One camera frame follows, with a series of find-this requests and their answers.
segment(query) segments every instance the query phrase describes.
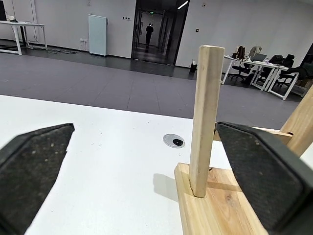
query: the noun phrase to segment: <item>ceiling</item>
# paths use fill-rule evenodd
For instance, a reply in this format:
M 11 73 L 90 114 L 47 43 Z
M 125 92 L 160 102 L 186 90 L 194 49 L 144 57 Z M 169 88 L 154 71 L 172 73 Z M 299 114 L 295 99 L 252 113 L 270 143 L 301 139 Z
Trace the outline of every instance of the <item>ceiling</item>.
M 176 8 L 179 0 L 137 0 L 139 8 L 147 11 L 169 11 Z

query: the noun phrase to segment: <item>backpack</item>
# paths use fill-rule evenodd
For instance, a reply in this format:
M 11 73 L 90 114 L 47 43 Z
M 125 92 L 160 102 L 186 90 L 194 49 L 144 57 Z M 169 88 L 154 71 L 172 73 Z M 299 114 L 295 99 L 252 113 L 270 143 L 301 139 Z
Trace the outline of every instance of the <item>backpack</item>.
M 284 58 L 282 55 L 274 55 L 270 60 L 270 63 L 275 65 L 282 65 L 284 62 Z
M 233 53 L 232 58 L 237 60 L 243 60 L 246 54 L 246 48 L 244 46 L 236 47 L 235 53 Z

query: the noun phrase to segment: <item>wall socket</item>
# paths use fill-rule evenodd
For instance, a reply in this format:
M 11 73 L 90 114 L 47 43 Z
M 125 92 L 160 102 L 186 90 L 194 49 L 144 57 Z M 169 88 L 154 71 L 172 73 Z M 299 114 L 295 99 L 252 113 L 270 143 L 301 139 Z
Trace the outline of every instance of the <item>wall socket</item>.
M 123 20 L 126 20 L 126 21 L 131 21 L 131 18 L 128 17 L 128 16 L 123 16 Z

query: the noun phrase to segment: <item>wooden block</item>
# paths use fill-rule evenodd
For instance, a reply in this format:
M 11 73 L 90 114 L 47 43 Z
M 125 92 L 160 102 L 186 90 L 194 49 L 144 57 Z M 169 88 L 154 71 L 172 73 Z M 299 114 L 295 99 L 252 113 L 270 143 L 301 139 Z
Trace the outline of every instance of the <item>wooden block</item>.
M 190 155 L 190 185 L 197 197 L 205 196 L 225 49 L 201 46 Z
M 313 142 L 313 87 L 310 88 L 280 131 L 293 134 L 287 146 L 301 157 Z
M 267 131 L 269 133 L 274 134 L 282 143 L 284 144 L 288 144 L 288 142 L 292 139 L 293 135 L 291 134 L 286 134 L 283 132 L 280 132 L 278 130 L 272 130 L 272 129 L 266 129 L 266 128 L 260 128 L 260 127 L 254 127 L 256 129 L 260 129 L 260 130 L 264 130 Z M 219 136 L 219 133 L 216 131 L 213 137 L 214 141 L 221 141 L 221 138 Z
M 179 163 L 175 180 L 184 235 L 267 235 L 231 170 L 208 173 L 206 196 L 193 195 L 189 165 Z

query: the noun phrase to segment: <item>white panel heater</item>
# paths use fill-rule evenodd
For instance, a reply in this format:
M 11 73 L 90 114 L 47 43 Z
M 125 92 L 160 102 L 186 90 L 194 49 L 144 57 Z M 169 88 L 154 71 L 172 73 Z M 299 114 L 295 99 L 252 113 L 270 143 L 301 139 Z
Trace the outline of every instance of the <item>white panel heater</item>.
M 107 55 L 108 19 L 102 16 L 89 15 L 89 52 L 96 55 Z

